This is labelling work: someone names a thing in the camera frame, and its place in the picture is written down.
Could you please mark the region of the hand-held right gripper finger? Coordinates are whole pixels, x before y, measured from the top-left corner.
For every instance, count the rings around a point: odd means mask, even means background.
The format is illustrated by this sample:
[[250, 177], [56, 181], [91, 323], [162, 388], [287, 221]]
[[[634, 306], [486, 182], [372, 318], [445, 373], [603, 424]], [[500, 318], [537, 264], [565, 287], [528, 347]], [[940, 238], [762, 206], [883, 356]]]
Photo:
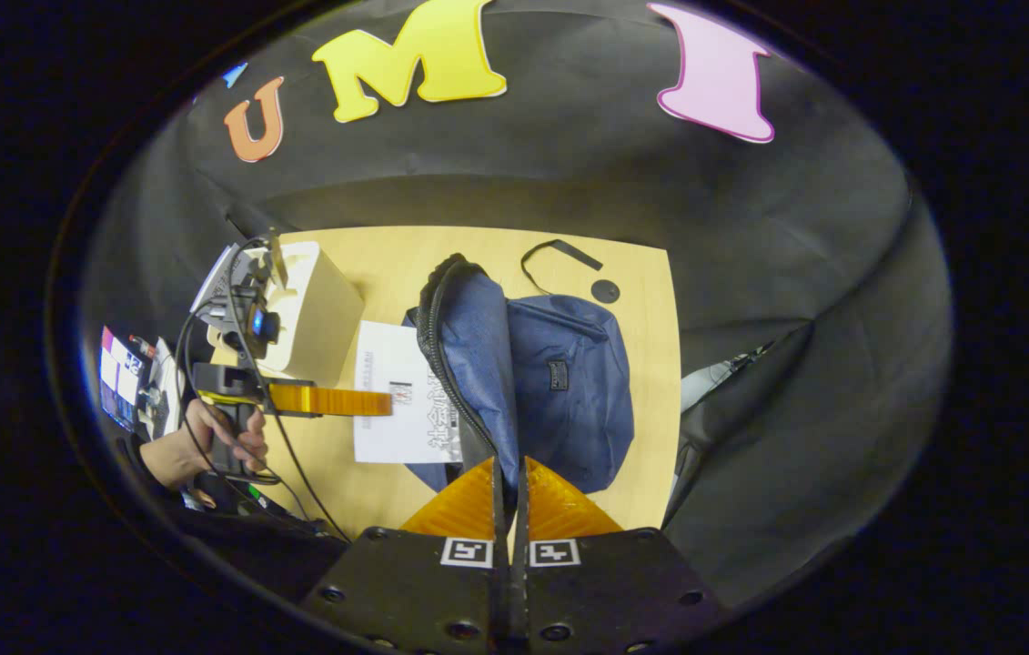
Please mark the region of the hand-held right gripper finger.
[[490, 654], [508, 526], [500, 465], [489, 458], [402, 527], [361, 532], [301, 609], [368, 650]]
[[526, 458], [514, 515], [514, 650], [665, 654], [721, 625], [726, 609], [657, 527], [622, 529]]

